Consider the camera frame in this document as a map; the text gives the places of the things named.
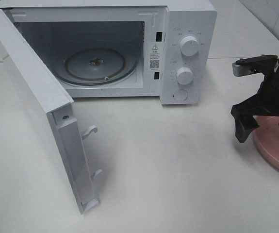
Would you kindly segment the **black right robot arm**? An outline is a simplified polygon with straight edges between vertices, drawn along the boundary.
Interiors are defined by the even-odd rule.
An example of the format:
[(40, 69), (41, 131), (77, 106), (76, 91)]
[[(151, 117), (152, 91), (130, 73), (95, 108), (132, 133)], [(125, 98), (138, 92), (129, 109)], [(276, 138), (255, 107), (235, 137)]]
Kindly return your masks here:
[(233, 74), (242, 77), (257, 73), (264, 75), (257, 93), (232, 106), (235, 136), (244, 143), (253, 130), (259, 127), (255, 116), (279, 117), (279, 56), (261, 55), (239, 59), (232, 64)]

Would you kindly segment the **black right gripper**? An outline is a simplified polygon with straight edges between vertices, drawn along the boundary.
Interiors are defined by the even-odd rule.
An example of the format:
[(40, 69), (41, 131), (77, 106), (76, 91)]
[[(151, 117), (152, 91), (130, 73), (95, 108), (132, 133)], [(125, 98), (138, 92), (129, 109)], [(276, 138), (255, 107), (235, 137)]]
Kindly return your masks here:
[(255, 95), (233, 105), (231, 114), (235, 121), (235, 136), (240, 143), (245, 143), (259, 128), (254, 116), (279, 117), (279, 86), (262, 82)]

